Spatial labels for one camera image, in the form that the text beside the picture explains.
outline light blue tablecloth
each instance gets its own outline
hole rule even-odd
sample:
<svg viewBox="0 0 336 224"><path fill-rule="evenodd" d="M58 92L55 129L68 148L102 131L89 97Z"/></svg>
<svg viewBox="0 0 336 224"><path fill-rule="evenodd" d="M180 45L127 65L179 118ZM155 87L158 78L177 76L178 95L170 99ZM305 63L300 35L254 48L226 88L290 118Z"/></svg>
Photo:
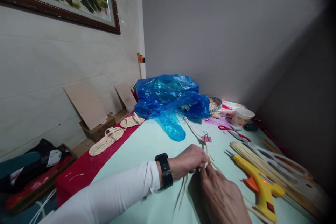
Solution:
<svg viewBox="0 0 336 224"><path fill-rule="evenodd" d="M143 162L153 160L156 155L161 153L167 153L169 157L175 157L190 144L202 147L202 143L198 141L185 121L180 117L179 120L187 134L185 140L175 142L169 139L155 120L147 120L106 162L93 182L107 174L129 169ZM238 185L245 197L252 202L256 202L256 194L242 181L243 178L247 178L247 175L224 153L226 149L235 153L229 144L237 140L229 133L223 133L217 128L217 125L210 121L202 122L202 124L191 122L191 124L201 135L203 135L204 130L209 132L209 136L212 137L212 143L209 143L209 154L214 158L215 164L227 179ZM250 138L253 143L267 149L262 139L269 139L261 130L256 132L242 131L242 133ZM180 199L177 203L176 201L181 186L182 179L175 181L172 187L159 191L136 203L112 223L209 223L200 201L202 193L197 174L188 176L187 189L181 209L179 209ZM314 220L309 214L302 214L305 211L303 209L299 211L300 207L293 207L282 198L273 199L279 224L312 223L312 220ZM263 223L255 215L250 212L249 214L253 223Z"/></svg>

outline white long-sleeve shirt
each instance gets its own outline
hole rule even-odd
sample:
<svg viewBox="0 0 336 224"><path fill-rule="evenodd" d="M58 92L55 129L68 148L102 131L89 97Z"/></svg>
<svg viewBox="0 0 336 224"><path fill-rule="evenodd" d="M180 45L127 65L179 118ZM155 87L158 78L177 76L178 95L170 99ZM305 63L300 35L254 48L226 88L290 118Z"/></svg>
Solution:
<svg viewBox="0 0 336 224"><path fill-rule="evenodd" d="M160 189L155 161L111 174L85 187L65 202L48 224L105 224L143 197Z"/></svg>

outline black smartwatch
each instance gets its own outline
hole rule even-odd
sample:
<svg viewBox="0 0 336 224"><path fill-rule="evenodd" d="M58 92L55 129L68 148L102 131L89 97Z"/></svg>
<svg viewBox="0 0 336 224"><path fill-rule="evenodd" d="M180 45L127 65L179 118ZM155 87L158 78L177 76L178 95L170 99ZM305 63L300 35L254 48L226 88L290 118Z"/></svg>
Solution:
<svg viewBox="0 0 336 224"><path fill-rule="evenodd" d="M162 180L163 187L168 188L173 185L173 176L168 164L168 155L166 153L162 153L155 157L155 161L159 161L162 171Z"/></svg>

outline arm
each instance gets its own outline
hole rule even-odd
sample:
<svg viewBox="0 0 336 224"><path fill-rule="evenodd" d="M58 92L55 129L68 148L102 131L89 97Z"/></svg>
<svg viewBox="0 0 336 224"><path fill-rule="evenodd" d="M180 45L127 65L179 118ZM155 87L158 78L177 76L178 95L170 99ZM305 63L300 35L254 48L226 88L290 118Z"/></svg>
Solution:
<svg viewBox="0 0 336 224"><path fill-rule="evenodd" d="M168 159L173 180L204 167L209 158L196 145L190 145L179 156ZM159 162L149 161L136 168L105 178L87 186L51 217L48 224L105 224L112 221L143 197L163 185Z"/></svg>

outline yellow hot glue gun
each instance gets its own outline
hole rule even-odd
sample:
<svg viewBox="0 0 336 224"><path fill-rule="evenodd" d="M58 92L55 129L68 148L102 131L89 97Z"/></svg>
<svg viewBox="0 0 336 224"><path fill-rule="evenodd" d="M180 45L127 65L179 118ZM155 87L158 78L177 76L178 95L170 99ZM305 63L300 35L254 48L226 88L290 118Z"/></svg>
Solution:
<svg viewBox="0 0 336 224"><path fill-rule="evenodd" d="M258 193L257 207L259 208L259 212L273 223L276 223L277 216L275 214L272 195L275 197L283 197L285 195L285 190L278 184L270 181L263 172L254 167L244 158L234 155L228 150L227 152L236 164L250 176L248 179L244 178L243 180Z"/></svg>

